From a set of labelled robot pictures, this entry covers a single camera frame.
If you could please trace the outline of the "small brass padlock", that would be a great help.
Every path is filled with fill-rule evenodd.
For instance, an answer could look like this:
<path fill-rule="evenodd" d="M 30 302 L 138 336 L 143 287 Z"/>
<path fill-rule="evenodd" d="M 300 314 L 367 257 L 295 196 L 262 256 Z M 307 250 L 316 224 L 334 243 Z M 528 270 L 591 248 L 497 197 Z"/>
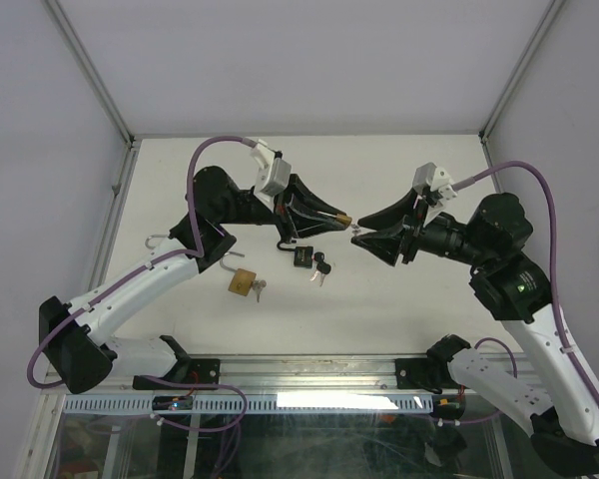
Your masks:
<path fill-rule="evenodd" d="M 312 218 L 320 228 L 329 231 L 345 231 L 352 223 L 352 218 L 346 214 L 315 212 Z"/>

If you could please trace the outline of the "black padlock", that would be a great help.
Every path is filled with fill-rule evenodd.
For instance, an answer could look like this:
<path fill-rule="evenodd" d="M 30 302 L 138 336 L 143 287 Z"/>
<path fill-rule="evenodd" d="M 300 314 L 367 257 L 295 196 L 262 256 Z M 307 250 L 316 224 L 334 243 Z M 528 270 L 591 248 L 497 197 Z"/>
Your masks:
<path fill-rule="evenodd" d="M 297 268 L 311 269 L 313 266 L 314 248 L 311 245 L 292 245 L 283 243 L 281 240 L 276 244 L 278 251 L 291 253 L 293 255 L 293 266 Z"/>

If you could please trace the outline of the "black headed key pair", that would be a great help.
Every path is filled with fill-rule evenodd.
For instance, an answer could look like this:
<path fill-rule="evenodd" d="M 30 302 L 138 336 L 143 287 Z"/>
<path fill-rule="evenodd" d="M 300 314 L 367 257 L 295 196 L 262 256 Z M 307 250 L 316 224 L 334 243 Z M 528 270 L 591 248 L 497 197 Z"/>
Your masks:
<path fill-rule="evenodd" d="M 310 277 L 310 281 L 316 281 L 319 286 L 323 286 L 325 278 L 331 273 L 332 266 L 325 260 L 325 254 L 321 251 L 313 255 L 315 270 Z"/>

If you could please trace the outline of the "silver key bunch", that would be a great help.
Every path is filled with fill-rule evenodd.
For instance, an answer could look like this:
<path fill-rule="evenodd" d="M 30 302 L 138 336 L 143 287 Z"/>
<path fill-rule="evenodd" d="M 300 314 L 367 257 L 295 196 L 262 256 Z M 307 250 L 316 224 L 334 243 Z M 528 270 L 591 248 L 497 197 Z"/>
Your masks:
<path fill-rule="evenodd" d="M 254 293 L 256 302 L 261 301 L 262 292 L 267 287 L 267 282 L 263 279 L 256 279 L 251 285 L 251 291 Z"/>

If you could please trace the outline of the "medium brass padlock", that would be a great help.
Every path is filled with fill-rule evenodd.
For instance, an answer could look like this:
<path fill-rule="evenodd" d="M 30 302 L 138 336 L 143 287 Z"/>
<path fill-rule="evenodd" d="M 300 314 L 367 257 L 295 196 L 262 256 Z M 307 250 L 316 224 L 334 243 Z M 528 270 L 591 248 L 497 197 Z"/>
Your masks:
<path fill-rule="evenodd" d="M 252 286 L 256 282 L 257 274 L 247 269 L 231 267 L 227 263 L 229 257 L 244 258 L 245 256 L 240 252 L 228 251 L 219 260 L 219 265 L 223 270 L 233 274 L 232 280 L 228 286 L 228 291 L 246 297 L 249 295 Z"/>

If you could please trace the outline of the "large brass padlock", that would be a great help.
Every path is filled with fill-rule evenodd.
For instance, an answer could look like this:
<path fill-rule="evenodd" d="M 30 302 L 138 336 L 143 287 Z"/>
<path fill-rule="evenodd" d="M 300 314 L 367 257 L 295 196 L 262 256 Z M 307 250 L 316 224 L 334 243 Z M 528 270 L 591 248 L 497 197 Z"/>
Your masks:
<path fill-rule="evenodd" d="M 168 235 L 150 235 L 145 239 L 144 245 L 150 252 L 158 252 L 169 249 L 172 241 Z"/>

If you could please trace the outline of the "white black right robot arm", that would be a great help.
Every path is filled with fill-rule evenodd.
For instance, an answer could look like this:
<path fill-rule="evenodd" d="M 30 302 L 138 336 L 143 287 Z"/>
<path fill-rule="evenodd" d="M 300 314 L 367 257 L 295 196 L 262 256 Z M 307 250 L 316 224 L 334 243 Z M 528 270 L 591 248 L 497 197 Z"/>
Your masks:
<path fill-rule="evenodd" d="M 429 220 L 428 211 L 427 201 L 410 191 L 360 219 L 365 232 L 351 242 L 389 265 L 409 263 L 420 251 L 469 265 L 475 297 L 522 348 L 543 388 L 535 391 L 490 365 L 452 334 L 427 350 L 427 377 L 475 390 L 526 433 L 553 472 L 599 474 L 599 405 L 578 374 L 588 367 L 562 343 L 566 330 L 555 323 L 551 282 L 523 251 L 533 227 L 518 198 L 485 197 L 467 224 L 446 213 Z"/>

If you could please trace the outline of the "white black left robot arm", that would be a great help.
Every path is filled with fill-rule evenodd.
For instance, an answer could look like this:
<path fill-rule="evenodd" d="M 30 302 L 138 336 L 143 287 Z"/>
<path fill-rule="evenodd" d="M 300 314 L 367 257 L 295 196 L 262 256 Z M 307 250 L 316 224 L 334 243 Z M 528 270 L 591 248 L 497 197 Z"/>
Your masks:
<path fill-rule="evenodd" d="M 154 386 L 156 378 L 172 388 L 186 382 L 195 368 L 193 360 L 171 335 L 128 339 L 116 332 L 160 295 L 218 263 L 237 241 L 227 225 L 274 226 L 281 240 L 290 242 L 340 232 L 351 223 L 296 174 L 274 195 L 270 207 L 217 166 L 199 170 L 191 184 L 202 256 L 192 254 L 191 220 L 183 217 L 129 271 L 67 302 L 52 296 L 40 305 L 42 352 L 71 393 L 87 392 L 113 375 L 131 376 L 140 388 Z"/>

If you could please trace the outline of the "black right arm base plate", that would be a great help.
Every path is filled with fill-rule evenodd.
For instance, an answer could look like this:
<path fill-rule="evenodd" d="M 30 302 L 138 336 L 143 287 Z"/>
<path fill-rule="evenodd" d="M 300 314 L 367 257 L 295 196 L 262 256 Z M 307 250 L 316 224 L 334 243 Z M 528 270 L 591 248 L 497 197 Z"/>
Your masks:
<path fill-rule="evenodd" d="M 422 389 L 441 394 L 443 379 L 439 366 L 424 357 L 397 358 L 394 361 L 395 380 L 398 389 Z"/>

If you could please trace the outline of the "aluminium mounting rail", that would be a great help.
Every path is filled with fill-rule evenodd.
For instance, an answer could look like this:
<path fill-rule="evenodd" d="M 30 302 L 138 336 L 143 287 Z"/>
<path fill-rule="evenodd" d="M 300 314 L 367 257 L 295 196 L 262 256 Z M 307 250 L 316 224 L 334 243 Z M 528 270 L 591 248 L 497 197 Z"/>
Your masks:
<path fill-rule="evenodd" d="M 91 358 L 83 355 L 69 362 L 69 370 L 63 372 L 61 365 L 52 365 L 59 380 L 41 383 L 29 369 L 27 378 L 38 389 L 66 386 L 73 394 L 90 391 L 106 381 L 108 377 L 122 378 L 133 382 L 135 376 L 168 386 L 176 386 L 160 379 L 176 363 L 191 356 L 184 350 L 166 347 L 164 350 L 104 349 Z M 246 394 L 248 392 L 271 392 L 282 390 L 397 390 L 394 361 L 388 357 L 357 356 L 231 356 L 219 358 L 220 379 L 217 384 L 194 384 L 191 389 Z M 448 373 L 441 369 L 443 392 L 459 387 Z"/>

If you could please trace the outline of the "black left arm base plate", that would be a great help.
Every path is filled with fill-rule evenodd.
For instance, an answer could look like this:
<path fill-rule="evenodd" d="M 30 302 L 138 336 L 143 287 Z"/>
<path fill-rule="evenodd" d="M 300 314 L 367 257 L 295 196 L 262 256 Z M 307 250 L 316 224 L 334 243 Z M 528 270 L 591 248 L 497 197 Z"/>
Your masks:
<path fill-rule="evenodd" d="M 217 384 L 220 379 L 221 361 L 218 358 L 188 357 L 179 360 L 176 365 L 160 379 L 176 386 L 156 383 L 146 376 L 135 376 L 132 387 L 134 390 L 157 390 L 158 388 L 175 390 L 176 388 L 191 389 L 194 384 Z"/>

